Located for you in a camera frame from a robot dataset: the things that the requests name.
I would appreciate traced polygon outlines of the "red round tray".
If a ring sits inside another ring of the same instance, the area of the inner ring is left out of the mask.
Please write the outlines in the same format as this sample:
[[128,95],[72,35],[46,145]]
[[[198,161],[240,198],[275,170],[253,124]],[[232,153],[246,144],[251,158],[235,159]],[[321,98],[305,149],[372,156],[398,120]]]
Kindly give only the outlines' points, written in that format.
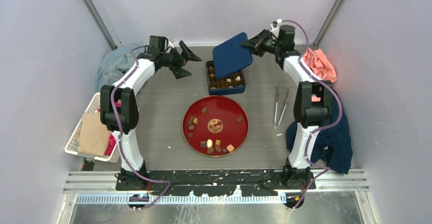
[[[225,96],[207,96],[194,102],[182,119],[182,133],[186,143],[196,152],[209,157],[222,157],[233,154],[246,141],[250,123],[245,110],[233,99]],[[207,148],[206,141],[213,141]],[[228,152],[226,147],[233,145],[235,150]]]

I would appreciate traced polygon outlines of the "metal tongs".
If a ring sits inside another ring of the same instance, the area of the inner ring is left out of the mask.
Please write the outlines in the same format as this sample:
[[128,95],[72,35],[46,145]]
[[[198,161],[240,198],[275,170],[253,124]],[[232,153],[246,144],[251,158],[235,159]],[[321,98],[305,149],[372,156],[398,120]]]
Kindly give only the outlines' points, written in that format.
[[281,83],[277,85],[276,88],[276,95],[275,95],[275,107],[274,107],[274,116],[273,116],[273,127],[277,129],[284,117],[284,113],[286,111],[289,96],[290,96],[290,90],[289,89],[282,89],[283,86]]

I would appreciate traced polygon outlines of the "blue chocolate box with dividers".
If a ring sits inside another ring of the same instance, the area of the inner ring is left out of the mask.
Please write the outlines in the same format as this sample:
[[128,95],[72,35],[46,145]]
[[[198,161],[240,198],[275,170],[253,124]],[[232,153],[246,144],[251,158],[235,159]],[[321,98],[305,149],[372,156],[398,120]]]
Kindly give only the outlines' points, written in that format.
[[[241,94],[246,89],[246,80],[243,70],[238,70],[231,75],[224,78],[217,78],[215,76],[215,66],[213,61],[207,61],[205,63],[206,77],[207,77],[207,88],[210,96],[226,96]],[[237,76],[241,77],[240,81],[236,81]],[[226,82],[226,79],[232,79],[232,82]]]

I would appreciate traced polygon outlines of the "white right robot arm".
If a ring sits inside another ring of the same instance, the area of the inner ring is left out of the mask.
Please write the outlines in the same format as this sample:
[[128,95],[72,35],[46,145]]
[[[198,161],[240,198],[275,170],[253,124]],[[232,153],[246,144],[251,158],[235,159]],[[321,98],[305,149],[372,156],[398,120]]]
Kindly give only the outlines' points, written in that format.
[[257,36],[243,41],[241,46],[253,55],[271,53],[276,63],[298,85],[293,115],[297,129],[293,148],[283,167],[283,182],[288,188],[297,188],[310,178],[310,156],[316,134],[333,113],[333,90],[330,81],[324,81],[306,65],[303,55],[295,50],[295,28],[274,21],[271,27]]

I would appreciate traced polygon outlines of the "blue box lid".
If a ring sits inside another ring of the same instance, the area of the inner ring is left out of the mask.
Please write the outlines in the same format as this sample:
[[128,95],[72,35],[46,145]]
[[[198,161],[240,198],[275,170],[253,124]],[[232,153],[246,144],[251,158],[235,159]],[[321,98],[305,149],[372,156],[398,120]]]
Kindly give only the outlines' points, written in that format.
[[217,78],[224,78],[251,65],[252,52],[241,45],[247,40],[247,34],[242,32],[212,50],[214,73]]

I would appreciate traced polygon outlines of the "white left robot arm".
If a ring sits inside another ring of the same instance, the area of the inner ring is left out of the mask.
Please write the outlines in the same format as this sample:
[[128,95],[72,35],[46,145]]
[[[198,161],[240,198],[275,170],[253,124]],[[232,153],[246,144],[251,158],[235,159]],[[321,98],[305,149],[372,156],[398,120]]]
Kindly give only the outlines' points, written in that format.
[[176,79],[181,79],[191,76],[184,69],[188,61],[202,60],[183,41],[178,45],[180,50],[166,37],[151,36],[149,44],[130,51],[134,64],[125,75],[113,85],[103,85],[100,89],[100,120],[116,137],[122,160],[119,176],[128,179],[137,190],[144,189],[152,179],[146,174],[138,147],[136,127],[140,114],[136,94],[160,68],[167,67]]

